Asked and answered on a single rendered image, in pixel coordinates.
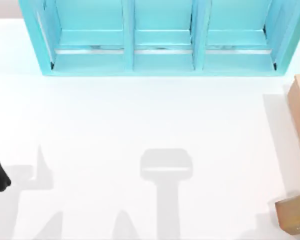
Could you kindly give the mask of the light blue rack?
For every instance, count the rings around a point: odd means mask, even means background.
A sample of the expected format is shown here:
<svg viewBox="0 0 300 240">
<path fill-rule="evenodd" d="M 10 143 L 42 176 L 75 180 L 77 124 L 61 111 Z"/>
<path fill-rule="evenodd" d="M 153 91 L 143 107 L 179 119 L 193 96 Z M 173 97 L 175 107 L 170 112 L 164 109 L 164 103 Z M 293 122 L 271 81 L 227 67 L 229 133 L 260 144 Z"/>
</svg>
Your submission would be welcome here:
<svg viewBox="0 0 300 240">
<path fill-rule="evenodd" d="M 45 76 L 282 76 L 300 0 L 18 0 Z"/>
</svg>

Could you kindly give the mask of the brown book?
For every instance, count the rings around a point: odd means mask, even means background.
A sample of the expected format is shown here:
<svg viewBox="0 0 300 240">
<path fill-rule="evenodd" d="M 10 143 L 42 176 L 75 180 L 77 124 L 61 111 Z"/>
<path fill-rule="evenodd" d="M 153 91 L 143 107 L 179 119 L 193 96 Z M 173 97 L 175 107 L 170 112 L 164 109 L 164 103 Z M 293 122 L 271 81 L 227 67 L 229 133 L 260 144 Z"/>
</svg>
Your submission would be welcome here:
<svg viewBox="0 0 300 240">
<path fill-rule="evenodd" d="M 274 206 L 279 227 L 289 235 L 300 235 L 300 195 L 279 200 Z"/>
</svg>

